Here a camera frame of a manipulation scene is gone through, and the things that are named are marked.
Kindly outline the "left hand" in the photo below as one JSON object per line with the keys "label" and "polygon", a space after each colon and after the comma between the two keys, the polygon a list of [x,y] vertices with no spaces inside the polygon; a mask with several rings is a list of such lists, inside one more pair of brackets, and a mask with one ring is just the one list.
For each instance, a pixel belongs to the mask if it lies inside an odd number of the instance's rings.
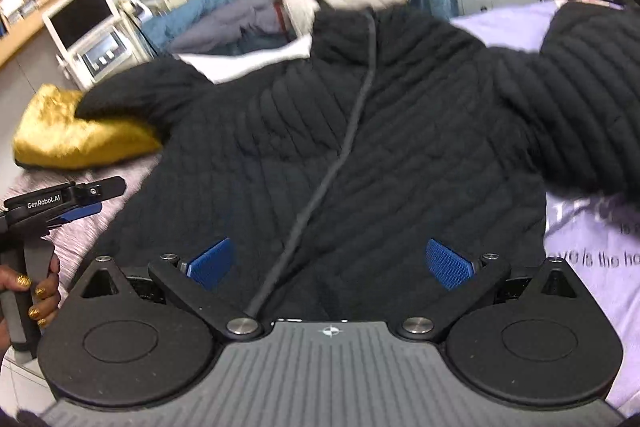
{"label": "left hand", "polygon": [[34,303],[28,310],[28,316],[40,329],[46,329],[58,315],[61,303],[58,283],[60,283],[60,260],[56,254],[51,257],[48,276],[38,284],[26,275],[16,272],[9,265],[1,265],[1,290],[32,295]]}

